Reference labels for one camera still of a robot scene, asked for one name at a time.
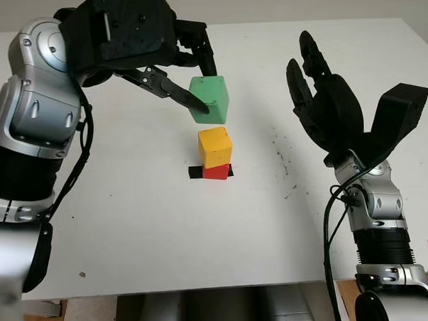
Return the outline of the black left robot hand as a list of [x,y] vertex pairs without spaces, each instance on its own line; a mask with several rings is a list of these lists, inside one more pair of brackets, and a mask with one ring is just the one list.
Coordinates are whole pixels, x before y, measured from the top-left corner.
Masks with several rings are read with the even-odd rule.
[[[203,77],[217,75],[216,63],[214,62],[214,51],[209,42],[207,25],[202,22],[176,21],[177,41],[189,53],[177,51],[172,64],[180,67],[199,67]],[[174,83],[168,74],[159,67],[149,65],[143,71],[132,70],[97,70],[85,76],[82,86],[90,88],[106,82],[111,76],[116,75],[126,81],[141,87],[145,91],[160,98],[170,98],[178,104],[188,108],[194,113],[211,114],[210,108],[189,90],[181,88]]]

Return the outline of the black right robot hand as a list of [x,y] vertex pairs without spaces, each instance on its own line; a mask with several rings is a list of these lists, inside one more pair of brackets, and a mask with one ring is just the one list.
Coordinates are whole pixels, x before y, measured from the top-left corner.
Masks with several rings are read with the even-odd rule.
[[308,31],[299,37],[303,66],[290,59],[286,67],[294,113],[309,138],[325,150],[325,166],[335,168],[355,157],[368,167],[363,112],[345,79],[333,73]]

